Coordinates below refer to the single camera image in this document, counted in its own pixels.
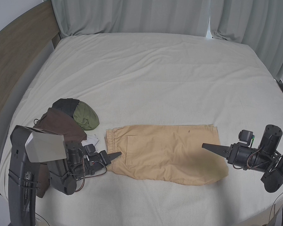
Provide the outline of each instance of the beige pants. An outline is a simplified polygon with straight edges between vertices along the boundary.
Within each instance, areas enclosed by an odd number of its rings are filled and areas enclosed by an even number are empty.
[[[224,158],[201,148],[220,145],[213,125],[124,126],[106,130],[106,143],[108,153],[122,153],[108,170],[135,179],[204,185],[228,175]]]

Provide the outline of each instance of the mattress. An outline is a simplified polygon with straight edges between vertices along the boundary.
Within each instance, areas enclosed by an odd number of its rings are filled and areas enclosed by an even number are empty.
[[[87,134],[106,149],[106,129],[132,124],[214,124],[222,145],[241,130],[283,130],[283,94],[247,45],[162,33],[111,33],[62,39],[19,104],[10,127],[33,126],[59,98],[88,103],[100,125]],[[283,137],[278,151],[283,153]],[[11,143],[0,164],[8,197]],[[67,196],[52,187],[36,212],[52,225],[234,225],[272,205],[262,173],[235,170],[217,183],[185,186],[107,172]]]

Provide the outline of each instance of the bed frame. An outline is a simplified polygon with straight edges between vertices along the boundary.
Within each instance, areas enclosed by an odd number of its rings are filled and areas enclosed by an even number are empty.
[[[51,0],[0,31],[0,161],[12,116],[47,55],[59,43],[59,32]]]

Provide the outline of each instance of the curtain fold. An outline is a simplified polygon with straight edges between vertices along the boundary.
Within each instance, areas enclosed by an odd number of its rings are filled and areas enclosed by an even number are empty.
[[[100,32],[206,36],[211,0],[52,0],[62,37]]]
[[[276,80],[283,74],[283,0],[211,0],[213,38],[249,45]]]

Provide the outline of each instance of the brown garment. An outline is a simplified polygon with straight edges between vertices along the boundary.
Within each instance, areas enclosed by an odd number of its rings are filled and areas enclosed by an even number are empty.
[[[122,153],[108,170],[135,179],[204,185],[228,175],[224,158],[201,148],[220,145],[213,125],[124,126],[107,130],[106,143],[108,153]]]
[[[34,128],[49,130],[64,135],[64,141],[81,142],[87,139],[86,133],[69,115],[55,108],[48,108],[47,112],[37,121]],[[49,170],[46,164],[41,164],[38,182],[41,183],[37,196],[43,198],[49,188]]]

